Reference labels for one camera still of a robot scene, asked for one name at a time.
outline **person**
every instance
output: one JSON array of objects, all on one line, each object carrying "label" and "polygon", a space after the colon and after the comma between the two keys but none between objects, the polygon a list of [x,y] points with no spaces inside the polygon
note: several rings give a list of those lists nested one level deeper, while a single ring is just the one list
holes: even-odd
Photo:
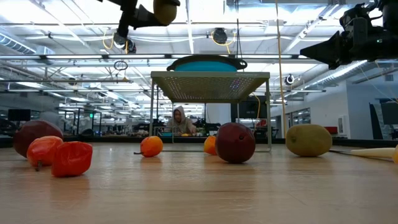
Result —
[{"label": "person", "polygon": [[182,106],[174,110],[174,123],[170,120],[167,123],[167,127],[173,127],[174,135],[176,136],[181,136],[182,134],[195,134],[197,131],[197,127],[192,124],[192,120],[185,117],[184,108]]}]

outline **ceiling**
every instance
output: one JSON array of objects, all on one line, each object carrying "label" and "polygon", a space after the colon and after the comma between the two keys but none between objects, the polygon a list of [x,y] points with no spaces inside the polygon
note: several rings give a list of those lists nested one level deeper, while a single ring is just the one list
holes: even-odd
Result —
[{"label": "ceiling", "polygon": [[[136,44],[137,54],[228,54],[228,51],[230,54],[237,54],[238,42],[237,38],[234,38],[234,33],[236,35],[238,30],[236,22],[238,17],[241,42],[241,52],[238,53],[243,54],[244,58],[249,58],[248,55],[273,55],[267,60],[248,60],[245,72],[270,72],[271,89],[280,88],[279,64],[275,57],[279,51],[274,1],[240,0],[238,14],[235,7],[230,4],[230,0],[180,1],[181,6],[178,8],[177,18],[168,27],[130,29],[129,38]],[[347,3],[345,5],[328,5],[329,2],[339,1],[279,1],[282,56],[297,55],[300,49],[329,39],[336,31],[342,30],[338,19],[345,10],[363,0],[342,1]],[[139,4],[152,10],[152,1],[140,0]],[[374,11],[371,17],[380,14]],[[43,54],[43,47],[46,47],[46,53],[55,55],[124,54],[123,50],[114,45],[109,49],[112,34],[116,31],[120,16],[119,6],[108,1],[101,3],[95,0],[43,0],[38,3],[35,0],[2,0],[0,2],[0,34],[12,37],[30,49],[37,49],[37,54]],[[382,21],[378,19],[373,23],[381,25]],[[231,42],[228,48],[216,45],[211,38],[211,33],[217,27],[225,29],[229,37],[228,42]],[[21,53],[0,45],[0,54]],[[126,77],[133,83],[100,83],[100,88],[148,90],[150,73],[165,71],[174,60],[150,57],[126,60],[129,67],[126,71],[120,72],[117,78]],[[116,79],[114,75],[117,73],[112,73],[114,60],[108,60],[108,63],[98,60],[53,60],[52,65],[37,63],[33,60],[0,60],[0,62],[34,73],[37,75],[34,78],[44,78],[47,73],[47,77],[51,75],[50,78],[56,80],[73,77],[99,83],[101,80],[110,79],[109,76]],[[0,77],[12,79],[15,74],[9,69],[4,69]],[[327,72],[327,65],[308,59],[282,60],[281,69],[283,77],[290,74],[298,77],[296,85],[300,86],[300,82],[308,83]],[[35,75],[24,75],[23,78],[30,79]],[[11,88],[27,88],[16,83],[11,86]],[[57,83],[53,87],[89,88],[81,84],[70,86],[67,83]],[[71,96],[69,93],[59,94],[63,97]],[[94,95],[76,97],[85,97],[93,103],[104,101],[101,97]],[[149,102],[149,97],[145,93],[120,93],[119,96],[131,103]]]}]

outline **metal rack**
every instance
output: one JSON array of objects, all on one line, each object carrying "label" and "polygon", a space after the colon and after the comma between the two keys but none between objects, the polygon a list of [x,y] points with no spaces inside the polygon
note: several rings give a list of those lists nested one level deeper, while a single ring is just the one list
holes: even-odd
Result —
[{"label": "metal rack", "polygon": [[[150,127],[152,135],[154,90],[157,85],[172,103],[238,103],[266,83],[267,120],[271,119],[269,72],[151,72]],[[268,125],[268,146],[272,132]]]}]

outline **metal frame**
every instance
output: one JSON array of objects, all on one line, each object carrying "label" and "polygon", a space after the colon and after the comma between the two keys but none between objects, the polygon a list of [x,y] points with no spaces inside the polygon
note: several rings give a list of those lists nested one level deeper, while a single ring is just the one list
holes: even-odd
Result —
[{"label": "metal frame", "polygon": [[[211,99],[202,99],[202,100],[178,100],[178,99],[170,99],[172,101],[172,105],[174,108],[174,103],[238,103],[246,99],[254,90],[261,86],[264,82],[266,83],[266,96],[267,96],[267,137],[268,137],[268,148],[267,152],[271,152],[272,150],[272,131],[271,131],[271,101],[270,101],[270,91],[269,91],[269,72],[151,72],[150,74],[152,78],[152,88],[150,92],[150,123],[149,123],[149,136],[153,134],[153,114],[154,114],[154,89],[155,84],[165,93],[167,90],[162,88],[158,82],[162,82],[162,78],[170,78],[170,77],[184,77],[184,78],[214,78],[214,77],[222,77],[222,78],[258,78],[254,82],[258,82],[260,80],[260,84],[251,85],[250,89],[246,90],[240,97],[240,99],[230,99],[230,100],[211,100]],[[172,113],[172,142],[174,143],[174,113]]]}]

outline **table surface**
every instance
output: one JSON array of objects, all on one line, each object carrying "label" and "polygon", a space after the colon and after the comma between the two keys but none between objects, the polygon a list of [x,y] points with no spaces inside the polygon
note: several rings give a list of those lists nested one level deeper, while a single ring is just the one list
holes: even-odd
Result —
[{"label": "table surface", "polygon": [[302,158],[284,145],[242,165],[200,152],[143,158],[133,155],[138,150],[96,143],[85,175],[56,179],[0,149],[1,223],[397,223],[398,165],[391,161],[332,152]]}]

